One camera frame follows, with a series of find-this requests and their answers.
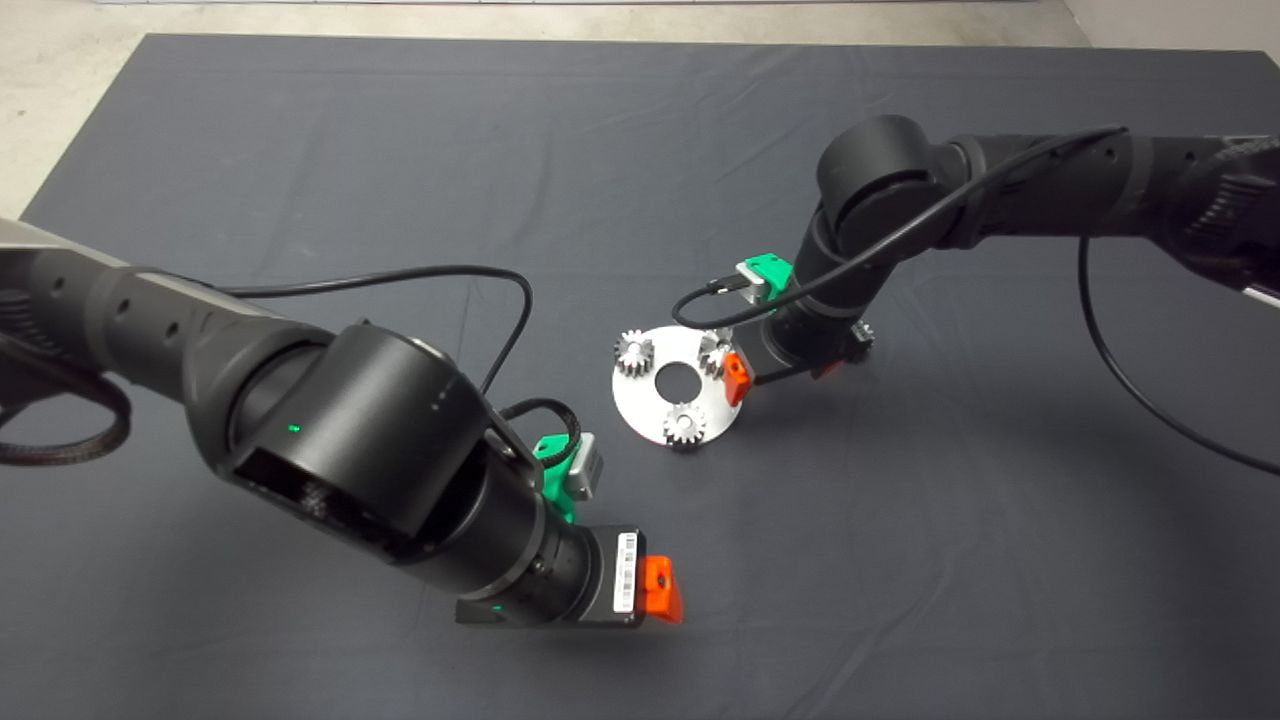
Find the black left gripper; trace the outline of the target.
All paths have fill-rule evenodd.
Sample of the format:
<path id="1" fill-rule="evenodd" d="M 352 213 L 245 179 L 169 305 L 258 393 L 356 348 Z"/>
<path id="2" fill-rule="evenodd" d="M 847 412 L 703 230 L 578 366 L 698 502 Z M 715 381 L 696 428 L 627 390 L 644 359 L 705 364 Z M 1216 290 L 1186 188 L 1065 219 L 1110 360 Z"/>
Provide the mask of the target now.
<path id="1" fill-rule="evenodd" d="M 630 630 L 646 618 L 678 625 L 684 600 L 675 565 L 645 551 L 636 527 L 554 525 L 509 587 L 457 601 L 454 621 L 488 629 Z"/>

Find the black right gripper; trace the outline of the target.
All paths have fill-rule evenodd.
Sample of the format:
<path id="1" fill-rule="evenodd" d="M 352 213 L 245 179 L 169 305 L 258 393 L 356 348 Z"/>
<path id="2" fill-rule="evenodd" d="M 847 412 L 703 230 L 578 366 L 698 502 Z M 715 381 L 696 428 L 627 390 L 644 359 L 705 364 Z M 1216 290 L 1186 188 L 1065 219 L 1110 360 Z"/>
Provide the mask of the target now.
<path id="1" fill-rule="evenodd" d="M 753 384 L 764 386 L 792 375 L 823 379 L 846 364 L 861 363 L 873 346 L 873 331 L 863 320 L 805 313 L 776 313 L 750 323 L 750 372 L 737 352 L 722 361 L 724 400 L 739 407 Z"/>

